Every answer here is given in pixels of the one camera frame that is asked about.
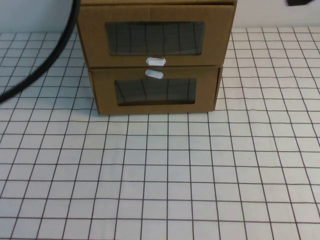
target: white grid surface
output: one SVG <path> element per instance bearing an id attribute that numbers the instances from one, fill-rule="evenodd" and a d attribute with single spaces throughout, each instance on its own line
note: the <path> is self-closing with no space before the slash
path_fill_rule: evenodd
<path id="1" fill-rule="evenodd" d="M 56 33 L 0 35 L 0 92 Z M 319 240 L 320 28 L 234 29 L 217 109 L 100 116 L 77 34 L 0 106 L 0 240 Z"/>

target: cardboard drawer unit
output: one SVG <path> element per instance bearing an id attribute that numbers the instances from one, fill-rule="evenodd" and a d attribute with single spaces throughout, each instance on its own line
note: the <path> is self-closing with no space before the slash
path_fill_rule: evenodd
<path id="1" fill-rule="evenodd" d="M 77 28 L 99 113 L 213 111 L 236 5 L 82 0 Z"/>

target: drawer handle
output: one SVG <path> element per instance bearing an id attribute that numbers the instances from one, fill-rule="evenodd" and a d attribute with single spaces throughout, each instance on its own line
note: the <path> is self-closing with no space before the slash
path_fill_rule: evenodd
<path id="1" fill-rule="evenodd" d="M 163 67 L 167 61 L 164 58 L 148 57 L 145 62 L 149 66 Z"/>
<path id="2" fill-rule="evenodd" d="M 155 70 L 146 70 L 145 75 L 147 75 L 150 78 L 154 79 L 162 79 L 164 77 L 164 74 L 160 71 L 155 71 Z"/>

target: drawer front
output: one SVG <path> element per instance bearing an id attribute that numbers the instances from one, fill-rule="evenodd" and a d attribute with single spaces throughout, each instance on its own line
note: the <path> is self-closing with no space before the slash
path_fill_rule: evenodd
<path id="1" fill-rule="evenodd" d="M 233 5 L 83 6 L 78 30 L 89 68 L 224 63 Z"/>
<path id="2" fill-rule="evenodd" d="M 162 79 L 148 77 L 159 71 Z M 214 110 L 221 68 L 114 68 L 90 71 L 100 114 L 159 114 Z"/>

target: clear plastic window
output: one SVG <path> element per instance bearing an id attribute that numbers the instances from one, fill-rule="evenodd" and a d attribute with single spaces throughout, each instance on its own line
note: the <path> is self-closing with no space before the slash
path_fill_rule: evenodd
<path id="1" fill-rule="evenodd" d="M 194 104 L 195 78 L 114 81 L 119 106 Z"/>
<path id="2" fill-rule="evenodd" d="M 112 56 L 201 55 L 205 23 L 107 22 Z"/>

